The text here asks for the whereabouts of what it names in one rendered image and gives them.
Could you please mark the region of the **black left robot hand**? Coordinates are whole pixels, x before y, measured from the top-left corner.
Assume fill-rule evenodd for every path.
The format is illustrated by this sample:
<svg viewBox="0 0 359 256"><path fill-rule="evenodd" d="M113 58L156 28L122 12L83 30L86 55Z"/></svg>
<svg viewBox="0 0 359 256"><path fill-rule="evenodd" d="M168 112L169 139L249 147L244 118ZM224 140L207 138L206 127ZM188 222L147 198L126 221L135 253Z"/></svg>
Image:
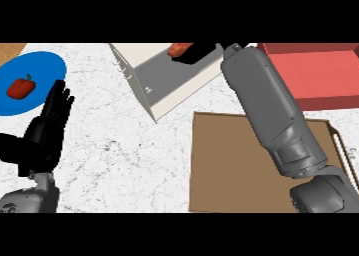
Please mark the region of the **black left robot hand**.
<svg viewBox="0 0 359 256"><path fill-rule="evenodd" d="M24 136L0 133L0 160L18 165L20 177L49 173L58 165L73 102L66 82L57 80Z"/></svg>

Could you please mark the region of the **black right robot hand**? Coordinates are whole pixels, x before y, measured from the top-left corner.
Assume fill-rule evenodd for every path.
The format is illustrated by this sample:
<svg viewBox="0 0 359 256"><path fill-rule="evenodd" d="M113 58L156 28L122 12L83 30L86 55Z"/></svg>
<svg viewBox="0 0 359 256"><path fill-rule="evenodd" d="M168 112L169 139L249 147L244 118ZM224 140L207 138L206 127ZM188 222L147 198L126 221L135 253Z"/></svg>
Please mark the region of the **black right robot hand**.
<svg viewBox="0 0 359 256"><path fill-rule="evenodd" d="M174 57L175 62L196 64L216 49L216 43L194 43L184 53Z"/></svg>

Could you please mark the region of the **orange sweet potato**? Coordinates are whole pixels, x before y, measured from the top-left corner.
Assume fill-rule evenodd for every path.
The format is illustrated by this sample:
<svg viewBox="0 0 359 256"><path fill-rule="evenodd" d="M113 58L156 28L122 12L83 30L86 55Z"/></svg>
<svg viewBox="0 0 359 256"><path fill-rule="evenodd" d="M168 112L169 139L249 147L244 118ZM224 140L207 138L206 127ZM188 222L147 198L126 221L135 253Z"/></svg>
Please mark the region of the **orange sweet potato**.
<svg viewBox="0 0 359 256"><path fill-rule="evenodd" d="M191 46L191 43L174 43L169 47L168 55L171 57L181 57Z"/></svg>

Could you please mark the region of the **brown wooden tray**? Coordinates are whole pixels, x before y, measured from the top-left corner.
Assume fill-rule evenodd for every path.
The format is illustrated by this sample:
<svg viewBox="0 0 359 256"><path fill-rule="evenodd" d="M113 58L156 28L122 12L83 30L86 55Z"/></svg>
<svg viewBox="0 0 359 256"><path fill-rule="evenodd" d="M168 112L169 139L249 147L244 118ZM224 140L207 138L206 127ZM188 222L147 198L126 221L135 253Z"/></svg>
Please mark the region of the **brown wooden tray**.
<svg viewBox="0 0 359 256"><path fill-rule="evenodd" d="M190 210L293 213L290 189L246 116L197 112L193 123Z"/></svg>

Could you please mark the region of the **red bell pepper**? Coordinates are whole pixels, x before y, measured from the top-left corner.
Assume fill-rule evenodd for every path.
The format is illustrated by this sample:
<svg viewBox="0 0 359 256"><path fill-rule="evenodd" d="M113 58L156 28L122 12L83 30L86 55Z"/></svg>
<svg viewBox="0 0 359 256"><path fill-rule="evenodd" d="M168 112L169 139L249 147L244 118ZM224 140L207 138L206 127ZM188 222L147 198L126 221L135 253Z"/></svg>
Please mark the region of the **red bell pepper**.
<svg viewBox="0 0 359 256"><path fill-rule="evenodd" d="M35 89L36 89L36 82L32 79L32 75L27 74L24 78L18 78L13 82L7 90L7 95L10 98L16 100L23 100L30 95Z"/></svg>

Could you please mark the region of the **blue plate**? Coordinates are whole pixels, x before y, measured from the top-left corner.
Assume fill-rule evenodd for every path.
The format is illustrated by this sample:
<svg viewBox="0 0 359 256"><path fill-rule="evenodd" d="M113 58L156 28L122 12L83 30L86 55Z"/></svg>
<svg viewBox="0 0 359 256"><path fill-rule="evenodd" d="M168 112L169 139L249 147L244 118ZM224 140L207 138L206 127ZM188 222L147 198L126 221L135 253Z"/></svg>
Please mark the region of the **blue plate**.
<svg viewBox="0 0 359 256"><path fill-rule="evenodd" d="M32 52L8 61L0 66L0 116L18 115L41 106L66 73L66 62L52 52Z"/></svg>

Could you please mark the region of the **brown wooden board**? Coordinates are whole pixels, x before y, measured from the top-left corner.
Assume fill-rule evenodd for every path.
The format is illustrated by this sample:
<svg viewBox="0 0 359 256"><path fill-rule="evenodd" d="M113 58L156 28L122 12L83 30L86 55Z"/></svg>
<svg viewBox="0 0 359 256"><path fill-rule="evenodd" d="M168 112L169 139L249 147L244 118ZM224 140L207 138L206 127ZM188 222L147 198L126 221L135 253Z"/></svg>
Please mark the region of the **brown wooden board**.
<svg viewBox="0 0 359 256"><path fill-rule="evenodd" d="M26 43L0 43L0 66L20 55L24 48Z"/></svg>

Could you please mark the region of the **red box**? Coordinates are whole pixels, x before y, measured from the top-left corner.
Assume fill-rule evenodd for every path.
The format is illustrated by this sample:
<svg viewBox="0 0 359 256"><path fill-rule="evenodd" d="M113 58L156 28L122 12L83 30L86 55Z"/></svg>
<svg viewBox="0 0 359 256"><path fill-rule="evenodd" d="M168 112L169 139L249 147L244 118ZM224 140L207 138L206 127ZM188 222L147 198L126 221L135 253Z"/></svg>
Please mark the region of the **red box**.
<svg viewBox="0 0 359 256"><path fill-rule="evenodd" d="M359 43L259 43L303 111L359 108Z"/></svg>

